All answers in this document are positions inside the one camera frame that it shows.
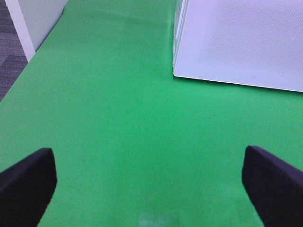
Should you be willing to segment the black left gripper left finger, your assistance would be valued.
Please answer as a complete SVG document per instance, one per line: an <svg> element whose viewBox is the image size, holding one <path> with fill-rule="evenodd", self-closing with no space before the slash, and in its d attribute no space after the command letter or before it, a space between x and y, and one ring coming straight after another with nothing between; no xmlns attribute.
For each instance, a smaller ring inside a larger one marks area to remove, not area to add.
<svg viewBox="0 0 303 227"><path fill-rule="evenodd" d="M0 173L0 225L36 227L57 185L53 150L41 148Z"/></svg>

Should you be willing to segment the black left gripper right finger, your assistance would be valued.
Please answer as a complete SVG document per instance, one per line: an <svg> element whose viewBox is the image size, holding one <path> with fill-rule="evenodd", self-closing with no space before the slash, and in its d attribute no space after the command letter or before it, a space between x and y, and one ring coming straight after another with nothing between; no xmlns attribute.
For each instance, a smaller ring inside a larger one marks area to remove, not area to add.
<svg viewBox="0 0 303 227"><path fill-rule="evenodd" d="M247 146L242 184L266 227L303 225L303 173L258 146Z"/></svg>

